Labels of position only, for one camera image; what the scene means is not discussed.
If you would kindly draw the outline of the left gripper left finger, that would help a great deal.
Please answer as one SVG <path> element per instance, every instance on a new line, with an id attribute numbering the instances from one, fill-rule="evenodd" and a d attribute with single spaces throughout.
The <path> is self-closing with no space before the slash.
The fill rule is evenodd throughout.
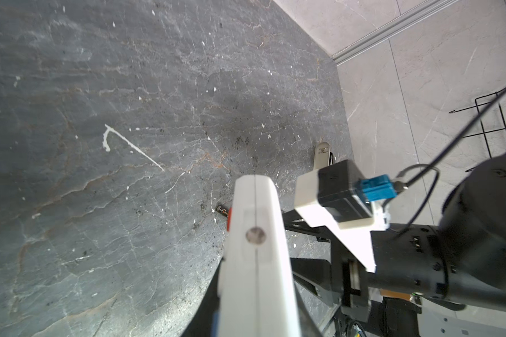
<path id="1" fill-rule="evenodd" d="M 215 274 L 209 283 L 199 308 L 184 332 L 181 334 L 182 337 L 216 336 L 219 321 L 220 298 L 218 295 L 218 281 L 221 266 L 222 261 L 220 261 Z"/>

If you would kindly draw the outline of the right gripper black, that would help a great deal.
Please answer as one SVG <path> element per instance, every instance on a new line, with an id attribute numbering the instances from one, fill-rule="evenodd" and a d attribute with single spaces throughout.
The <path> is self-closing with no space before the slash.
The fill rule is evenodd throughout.
<path id="1" fill-rule="evenodd" d="M 312 228 L 296 211 L 284 213 L 283 222 L 330 244 L 329 261 L 291 260 L 295 281 L 327 305 L 361 310 L 372 287 L 506 312 L 506 154 L 480 164 L 451 192 L 439 226 L 375 231 L 375 272 L 359 267 L 325 227 Z"/>

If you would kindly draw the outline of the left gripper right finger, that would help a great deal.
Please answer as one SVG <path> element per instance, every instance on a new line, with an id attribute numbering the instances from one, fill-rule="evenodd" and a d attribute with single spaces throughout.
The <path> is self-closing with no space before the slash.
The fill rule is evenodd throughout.
<path id="1" fill-rule="evenodd" d="M 299 314 L 299 324 L 301 329 L 301 337 L 322 337 L 322 333 L 316 326 L 315 322 L 311 318 L 306 306 L 299 294 L 299 291 L 295 291 L 297 310 Z"/>

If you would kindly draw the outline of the white remote control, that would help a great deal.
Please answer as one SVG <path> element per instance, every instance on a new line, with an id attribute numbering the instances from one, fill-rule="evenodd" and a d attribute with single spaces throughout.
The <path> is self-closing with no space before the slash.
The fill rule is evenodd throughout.
<path id="1" fill-rule="evenodd" d="M 300 336 L 283 217 L 269 177 L 237 179 L 227 233 L 215 336 Z"/>

